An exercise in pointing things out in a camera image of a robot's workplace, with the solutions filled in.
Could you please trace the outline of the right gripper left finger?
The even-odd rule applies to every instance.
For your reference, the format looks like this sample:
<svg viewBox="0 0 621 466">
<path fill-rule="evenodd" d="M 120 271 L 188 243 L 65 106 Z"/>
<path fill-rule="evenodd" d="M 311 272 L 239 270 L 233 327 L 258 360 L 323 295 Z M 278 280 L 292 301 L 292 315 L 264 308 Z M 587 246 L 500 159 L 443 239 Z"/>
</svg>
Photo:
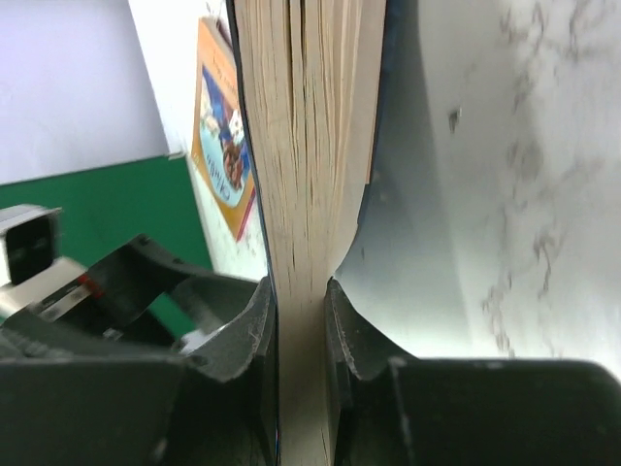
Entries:
<svg viewBox="0 0 621 466">
<path fill-rule="evenodd" d="M 270 285 L 192 352 L 96 339 L 20 311 L 1 326 L 5 465 L 272 465 Z"/>
</svg>

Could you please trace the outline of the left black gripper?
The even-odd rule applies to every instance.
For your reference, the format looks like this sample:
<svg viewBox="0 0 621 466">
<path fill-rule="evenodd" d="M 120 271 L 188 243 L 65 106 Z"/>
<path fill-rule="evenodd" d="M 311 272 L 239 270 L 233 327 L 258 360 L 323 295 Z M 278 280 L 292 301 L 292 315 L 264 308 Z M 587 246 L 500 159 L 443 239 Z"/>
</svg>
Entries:
<svg viewBox="0 0 621 466">
<path fill-rule="evenodd" d="M 185 262 L 140 235 L 1 324 L 26 354 L 179 352 L 250 359 L 257 285 Z"/>
</svg>

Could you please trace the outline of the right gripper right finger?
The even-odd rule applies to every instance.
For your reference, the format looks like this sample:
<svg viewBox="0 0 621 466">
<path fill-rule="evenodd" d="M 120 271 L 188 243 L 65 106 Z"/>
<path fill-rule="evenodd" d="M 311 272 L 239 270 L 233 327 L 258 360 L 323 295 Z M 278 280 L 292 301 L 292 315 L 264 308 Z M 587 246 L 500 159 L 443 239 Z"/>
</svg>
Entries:
<svg viewBox="0 0 621 466">
<path fill-rule="evenodd" d="M 616 465 L 620 384 L 561 359 L 419 359 L 324 298 L 339 465 Z"/>
</svg>

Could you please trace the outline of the tan illustrated book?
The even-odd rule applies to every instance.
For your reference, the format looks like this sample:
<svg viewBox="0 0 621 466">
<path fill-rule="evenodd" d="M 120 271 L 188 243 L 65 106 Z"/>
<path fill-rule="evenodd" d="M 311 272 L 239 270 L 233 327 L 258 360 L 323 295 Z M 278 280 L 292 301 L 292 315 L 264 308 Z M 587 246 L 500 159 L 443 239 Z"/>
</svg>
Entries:
<svg viewBox="0 0 621 466">
<path fill-rule="evenodd" d="M 235 59 L 213 17 L 198 21 L 191 156 L 233 238 L 239 241 L 255 197 L 255 182 L 245 141 Z"/>
</svg>

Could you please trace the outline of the dark blue Nineteen Eighty-Four book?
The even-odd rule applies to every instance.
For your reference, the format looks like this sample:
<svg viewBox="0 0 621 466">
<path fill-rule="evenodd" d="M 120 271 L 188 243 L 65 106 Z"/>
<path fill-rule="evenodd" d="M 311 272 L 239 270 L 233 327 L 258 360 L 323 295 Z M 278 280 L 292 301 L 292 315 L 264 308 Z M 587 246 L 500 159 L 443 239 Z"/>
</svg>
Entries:
<svg viewBox="0 0 621 466">
<path fill-rule="evenodd" d="M 231 1 L 245 140 L 278 313 L 278 462 L 331 465 L 324 300 L 356 236 L 404 5 Z"/>
</svg>

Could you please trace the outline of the green lever arch file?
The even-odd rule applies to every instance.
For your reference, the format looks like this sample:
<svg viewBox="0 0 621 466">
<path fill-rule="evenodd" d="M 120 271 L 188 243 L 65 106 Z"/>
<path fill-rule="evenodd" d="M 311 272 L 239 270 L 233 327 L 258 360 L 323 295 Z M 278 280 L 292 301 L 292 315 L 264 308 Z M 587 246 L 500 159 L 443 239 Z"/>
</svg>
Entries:
<svg viewBox="0 0 621 466">
<path fill-rule="evenodd" d="M 140 235 L 181 260 L 210 265 L 182 160 L 156 157 L 3 186 L 1 210 L 20 204 L 61 209 L 58 255 L 48 269 L 12 285 L 1 251 L 1 324 Z"/>
</svg>

